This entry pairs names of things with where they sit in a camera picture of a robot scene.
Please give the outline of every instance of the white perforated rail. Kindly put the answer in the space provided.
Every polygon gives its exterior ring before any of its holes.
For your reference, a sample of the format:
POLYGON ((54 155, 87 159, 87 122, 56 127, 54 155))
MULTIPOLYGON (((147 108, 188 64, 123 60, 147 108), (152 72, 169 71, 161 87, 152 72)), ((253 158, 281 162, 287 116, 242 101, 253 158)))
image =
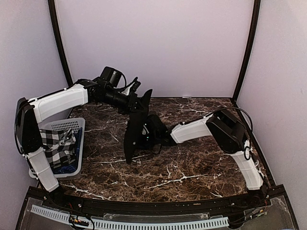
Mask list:
MULTIPOLYGON (((32 205, 31 212, 48 219, 69 224, 69 213, 32 205)), ((228 217, 181 223, 125 223, 92 218, 96 230, 207 230, 227 227, 228 217)))

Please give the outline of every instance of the white plastic basket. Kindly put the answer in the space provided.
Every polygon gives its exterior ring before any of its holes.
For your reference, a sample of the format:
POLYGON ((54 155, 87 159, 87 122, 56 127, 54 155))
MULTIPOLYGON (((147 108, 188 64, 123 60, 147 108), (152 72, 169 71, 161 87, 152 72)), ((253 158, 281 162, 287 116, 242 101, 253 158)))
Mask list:
MULTIPOLYGON (((54 130, 54 131, 60 131, 60 130, 72 128, 76 132, 80 128, 82 128, 82 136, 81 136, 81 142, 80 142, 80 151, 79 151, 79 159, 78 159, 77 170, 75 172, 72 172, 72 173, 54 174, 56 178, 63 178, 64 180, 72 179, 72 177, 76 176, 81 171, 85 120, 81 117, 70 118, 70 119, 65 119, 65 120, 58 120, 58 121, 49 122, 49 123, 43 125, 41 128, 47 129, 47 130, 54 130)), ((30 169, 29 169, 29 175, 32 178, 35 178, 35 176, 32 174, 30 169)))

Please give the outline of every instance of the plaid shirt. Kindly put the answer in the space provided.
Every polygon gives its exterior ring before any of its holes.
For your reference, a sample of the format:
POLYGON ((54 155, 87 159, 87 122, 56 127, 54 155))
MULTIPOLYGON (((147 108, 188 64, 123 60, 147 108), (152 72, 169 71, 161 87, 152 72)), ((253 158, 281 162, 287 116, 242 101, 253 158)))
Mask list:
POLYGON ((52 131, 41 129, 43 148, 51 168, 69 165, 76 160, 75 143, 76 138, 72 129, 52 131))

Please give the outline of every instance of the marble table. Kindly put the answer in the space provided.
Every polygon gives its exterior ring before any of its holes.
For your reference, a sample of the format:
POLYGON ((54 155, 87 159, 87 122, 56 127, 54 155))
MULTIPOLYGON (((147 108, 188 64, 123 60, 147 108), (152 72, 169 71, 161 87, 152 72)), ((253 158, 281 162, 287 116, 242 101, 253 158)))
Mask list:
MULTIPOLYGON (((152 98, 150 114, 158 114, 170 127, 220 105, 233 106, 225 98, 152 98)), ((160 154, 158 148, 137 150, 127 165, 123 153, 127 115, 106 104, 90 103, 74 108, 71 117, 83 117, 86 123, 81 176, 61 181, 66 194, 112 201, 178 202, 247 192, 235 161, 223 154, 212 137, 163 147, 160 154)))

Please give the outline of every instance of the robotic arm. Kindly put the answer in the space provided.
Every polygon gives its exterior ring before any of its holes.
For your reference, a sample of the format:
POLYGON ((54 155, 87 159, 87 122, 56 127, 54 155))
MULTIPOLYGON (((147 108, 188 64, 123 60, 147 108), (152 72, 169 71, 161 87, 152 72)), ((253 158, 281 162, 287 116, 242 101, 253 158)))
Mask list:
POLYGON ((118 108, 120 114, 129 114, 124 138, 127 163, 131 163, 136 149, 151 149, 156 144, 173 146, 190 139, 213 136, 225 154, 232 156, 238 164, 248 190, 262 187, 263 174, 250 151, 245 127, 225 108, 167 129, 157 115, 148 116, 152 90, 141 98, 137 97, 135 92, 141 84, 137 78, 118 89, 116 87, 121 76, 120 71, 105 67, 101 76, 94 80, 78 80, 67 89, 18 101, 15 136, 22 147, 19 152, 27 159, 32 172, 47 191, 55 190, 59 183, 45 157, 38 124, 54 114, 89 102, 107 103, 118 108))

